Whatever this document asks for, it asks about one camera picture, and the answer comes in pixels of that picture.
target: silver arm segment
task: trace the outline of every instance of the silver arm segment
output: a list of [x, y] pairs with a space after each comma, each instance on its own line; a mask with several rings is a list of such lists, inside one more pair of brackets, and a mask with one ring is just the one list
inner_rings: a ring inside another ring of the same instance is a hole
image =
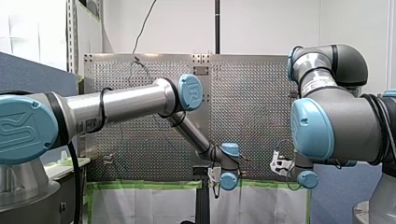
[[[167, 119], [191, 143], [203, 160], [220, 163], [221, 167], [227, 170], [223, 174], [231, 180], [226, 181], [229, 183], [228, 188], [226, 183], [223, 188], [233, 189], [237, 184], [239, 147], [236, 144], [229, 144], [227, 147], [212, 145], [186, 118], [185, 111], [197, 109], [202, 98], [201, 82], [191, 74], [172, 79], [158, 78], [151, 85], [143, 87], [116, 91], [103, 89], [101, 92], [72, 97], [62, 97], [54, 92], [4, 97], [3, 102], [11, 102], [9, 109], [15, 113], [12, 116], [31, 112], [36, 114], [41, 120], [35, 127], [36, 133], [45, 134], [41, 143], [34, 148], [29, 145], [20, 147], [19, 142], [15, 147], [11, 146], [11, 150], [2, 151], [0, 144], [0, 164], [28, 162], [48, 149], [67, 145], [77, 134], [94, 133], [107, 124], [157, 113]], [[22, 111], [15, 111], [18, 104], [23, 104]], [[8, 141], [6, 135], [0, 135], [0, 143], [3, 141]]]
[[[77, 134], [97, 129], [101, 122], [115, 124], [155, 113], [168, 116], [173, 113], [175, 106], [179, 106], [176, 105], [176, 95], [171, 83], [162, 78], [156, 79], [148, 86], [106, 91], [103, 94], [105, 120], [102, 120], [100, 92], [71, 97], [53, 94], [57, 101], [55, 104], [58, 103], [63, 111], [68, 141]], [[44, 93], [29, 97], [49, 107], [54, 104]]]

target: metal frame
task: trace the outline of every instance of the metal frame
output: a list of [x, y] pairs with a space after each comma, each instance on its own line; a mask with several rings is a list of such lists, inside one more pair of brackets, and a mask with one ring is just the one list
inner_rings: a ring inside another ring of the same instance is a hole
[[[189, 118], [214, 143], [236, 141], [240, 145], [242, 154], [250, 159], [250, 162], [242, 162], [242, 169], [247, 171], [246, 178], [284, 180], [271, 172], [268, 164], [277, 142], [290, 138], [289, 116], [293, 100], [290, 98], [290, 92], [295, 91], [296, 87], [287, 80], [286, 56], [212, 54], [135, 56], [148, 67], [154, 77], [174, 77], [181, 75], [176, 74], [180, 71], [195, 72], [203, 83], [204, 101], [197, 111], [188, 113]], [[128, 80], [131, 80], [128, 76], [131, 72], [134, 77], [133, 86], [149, 84], [153, 78], [148, 78], [140, 65], [136, 63], [131, 65], [135, 60], [132, 54], [85, 55], [86, 92], [98, 92], [106, 86], [115, 89], [128, 88]], [[141, 148], [124, 151], [123, 157], [130, 157], [130, 161], [118, 161], [120, 157], [117, 156], [117, 152], [115, 155], [110, 153], [120, 147], [120, 141], [114, 142], [120, 135], [119, 126], [109, 127], [96, 135], [88, 134], [87, 156], [97, 159], [93, 161], [89, 170], [90, 180], [114, 178], [191, 180], [191, 167], [207, 162], [195, 156], [194, 150], [189, 149], [190, 146], [186, 145], [184, 139], [175, 131], [170, 130], [165, 120], [158, 119], [158, 121], [160, 130], [153, 125], [152, 118], [142, 118], [122, 124], [122, 129], [128, 134], [128, 144], [132, 144], [127, 145]], [[143, 132], [145, 135], [136, 134], [138, 132]], [[165, 135], [176, 146], [169, 147], [168, 140], [164, 140]], [[148, 136], [155, 137], [146, 142], [142, 141]], [[144, 150], [144, 145], [155, 147], [155, 150], [152, 148]], [[283, 147], [282, 155], [292, 158], [292, 146]], [[118, 174], [116, 166], [121, 164], [128, 166], [128, 175]], [[107, 168], [112, 171], [104, 175], [103, 172], [107, 172]], [[139, 174], [138, 169], [149, 172]]]
[[66, 2], [67, 71], [78, 73], [78, 28], [76, 0]]

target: light blue joint cap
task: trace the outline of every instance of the light blue joint cap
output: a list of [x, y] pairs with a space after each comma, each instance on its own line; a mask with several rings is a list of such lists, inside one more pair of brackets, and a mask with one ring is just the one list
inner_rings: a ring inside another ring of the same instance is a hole
[[184, 74], [178, 80], [178, 98], [186, 111], [196, 110], [202, 103], [201, 81], [193, 74]]
[[297, 177], [298, 183], [306, 189], [313, 189], [318, 185], [319, 177], [313, 171], [302, 171]]
[[25, 96], [0, 96], [0, 164], [31, 161], [52, 147], [58, 122], [52, 111]]
[[316, 101], [294, 101], [290, 122], [294, 146], [300, 154], [321, 160], [330, 158], [334, 151], [332, 124]]
[[239, 146], [236, 143], [223, 143], [221, 144], [221, 150], [229, 156], [239, 157]]
[[357, 161], [348, 161], [344, 166], [352, 167], [352, 166], [356, 166], [356, 164], [358, 164]]
[[396, 97], [396, 90], [384, 91], [383, 97]]
[[222, 189], [232, 190], [238, 185], [238, 178], [230, 172], [222, 173], [220, 176], [220, 185]]

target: stainless steel backdrop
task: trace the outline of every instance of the stainless steel backdrop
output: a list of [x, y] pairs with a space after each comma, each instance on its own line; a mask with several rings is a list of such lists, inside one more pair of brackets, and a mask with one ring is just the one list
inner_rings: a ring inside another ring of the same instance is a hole
[[[204, 86], [203, 105], [189, 118], [217, 144], [237, 142], [250, 159], [247, 178], [279, 179], [269, 167], [276, 144], [290, 139], [286, 56], [93, 54], [85, 57], [85, 92], [148, 85], [157, 77], [194, 73]], [[202, 163], [166, 120], [157, 115], [104, 128], [86, 137], [93, 159], [89, 180], [191, 180]], [[292, 158], [292, 146], [281, 146]]]

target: black cable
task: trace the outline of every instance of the black cable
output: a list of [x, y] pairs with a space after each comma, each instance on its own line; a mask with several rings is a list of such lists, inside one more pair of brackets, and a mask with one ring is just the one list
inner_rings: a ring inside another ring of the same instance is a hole
[[78, 157], [76, 150], [73, 146], [73, 143], [67, 144], [67, 147], [69, 148], [70, 152], [70, 157], [72, 158], [72, 163], [73, 163], [73, 170], [75, 172], [75, 188], [76, 188], [76, 194], [75, 194], [75, 214], [74, 214], [74, 222], [73, 223], [79, 223], [79, 213], [81, 211], [81, 176], [80, 173], [81, 171], [79, 170], [79, 165], [78, 165]]
[[148, 21], [148, 18], [149, 18], [149, 14], [151, 13], [151, 10], [154, 8], [154, 5], [156, 2], [157, 2], [157, 0], [154, 0], [151, 4], [151, 7], [149, 8], [148, 15], [146, 16], [145, 20], [143, 21], [142, 29], [140, 30], [140, 33], [136, 38], [136, 42], [134, 43], [134, 51], [132, 51], [132, 54], [134, 54], [134, 52], [136, 51], [137, 44], [139, 42], [139, 38], [143, 34], [143, 30], [145, 29], [146, 22]]
[[389, 141], [389, 145], [390, 148], [392, 149], [392, 156], [393, 156], [393, 162], [396, 163], [396, 146], [395, 146], [395, 142], [394, 142], [394, 138], [393, 138], [393, 134], [392, 134], [392, 130], [390, 128], [390, 119], [389, 119], [389, 113], [388, 110], [386, 108], [386, 106], [384, 105], [382, 99], [376, 98], [378, 106], [381, 108], [381, 114], [383, 119], [385, 120], [385, 125], [386, 125], [386, 130], [388, 131], [388, 141]]
[[113, 89], [111, 89], [109, 87], [104, 87], [100, 91], [100, 95], [99, 95], [99, 98], [100, 98], [99, 109], [100, 109], [100, 114], [101, 114], [101, 117], [102, 117], [102, 121], [101, 121], [100, 125], [96, 129], [94, 129], [92, 131], [89, 131], [87, 133], [97, 133], [97, 132], [101, 131], [103, 129], [103, 127], [105, 126], [107, 116], [106, 116], [106, 113], [105, 113], [105, 103], [103, 101], [103, 96], [105, 95], [106, 91], [112, 91], [112, 90]]
[[14, 90], [0, 91], [0, 95], [29, 95], [29, 94], [33, 94], [33, 93], [29, 91], [14, 91]]
[[378, 165], [379, 163], [381, 163], [382, 160], [385, 159], [385, 157], [388, 155], [389, 152], [389, 141], [388, 141], [388, 132], [386, 130], [386, 124], [385, 124], [385, 120], [382, 117], [382, 113], [380, 113], [380, 107], [378, 107], [378, 103], [376, 102], [376, 96], [371, 95], [371, 94], [363, 94], [361, 96], [362, 98], [365, 98], [367, 100], [367, 102], [369, 103], [369, 105], [371, 106], [371, 108], [373, 109], [373, 112], [375, 114], [375, 118], [379, 123], [379, 126], [381, 128], [381, 148], [378, 151], [378, 154], [376, 156], [376, 158], [373, 161], [369, 161], [370, 164], [372, 165]]

